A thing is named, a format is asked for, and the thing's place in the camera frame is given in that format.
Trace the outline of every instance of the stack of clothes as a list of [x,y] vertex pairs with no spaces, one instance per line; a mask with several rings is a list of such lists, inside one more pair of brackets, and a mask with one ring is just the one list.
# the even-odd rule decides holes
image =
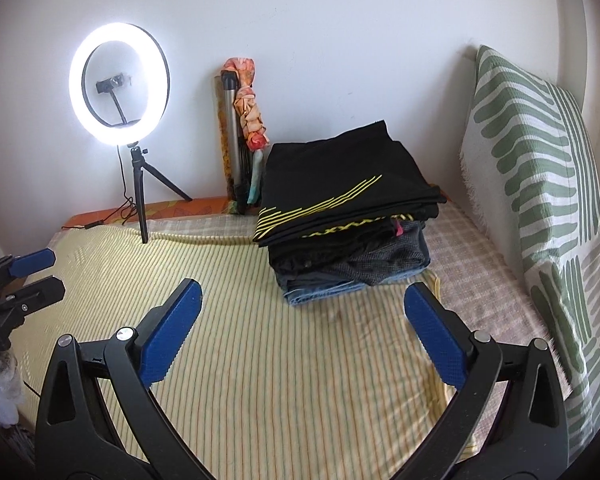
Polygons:
[[424,222],[446,202],[384,121],[274,144],[253,240],[291,305],[397,282],[430,263]]

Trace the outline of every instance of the led ring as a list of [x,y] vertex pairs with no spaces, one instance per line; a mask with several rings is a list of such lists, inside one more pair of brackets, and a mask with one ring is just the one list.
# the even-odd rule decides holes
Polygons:
[[[107,126],[90,111],[82,93],[82,78],[91,54],[107,41],[121,41],[136,51],[148,86],[142,118],[129,126]],[[169,69],[160,47],[147,32],[128,23],[109,23],[97,28],[82,42],[69,70],[69,96],[75,115],[85,129],[101,142],[131,144],[149,135],[160,122],[169,98]]]

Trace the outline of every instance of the pillow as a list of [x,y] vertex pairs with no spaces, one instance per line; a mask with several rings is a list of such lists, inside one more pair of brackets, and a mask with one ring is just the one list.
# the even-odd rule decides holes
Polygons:
[[570,93],[483,46],[461,150],[476,214],[525,285],[573,388],[573,459],[600,428],[600,186]]

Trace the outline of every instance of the bed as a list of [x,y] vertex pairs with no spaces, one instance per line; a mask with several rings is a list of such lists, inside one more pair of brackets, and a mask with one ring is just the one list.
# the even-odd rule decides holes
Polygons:
[[[152,391],[213,475],[390,478],[453,395],[404,317],[406,283],[292,309],[266,251],[250,243],[255,220],[149,220],[148,246],[132,227],[56,235],[55,267],[30,279],[53,273],[67,295],[13,333],[24,380],[42,388],[62,333],[108,338],[194,277],[205,294],[203,312]],[[432,265],[414,281],[427,283],[471,329],[501,342],[549,340],[501,256],[457,205],[443,205],[425,234]],[[566,397],[559,367],[558,376]],[[108,383],[102,387],[126,449],[142,457]],[[494,393],[465,456],[483,443],[501,396],[502,389]],[[28,394],[22,415],[35,424],[36,412],[37,398]]]

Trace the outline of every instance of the black t-shirt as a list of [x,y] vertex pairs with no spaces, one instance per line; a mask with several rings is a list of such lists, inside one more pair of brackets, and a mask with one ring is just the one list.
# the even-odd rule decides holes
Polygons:
[[427,220],[443,202],[380,121],[333,139],[274,144],[253,239],[267,246],[394,215]]

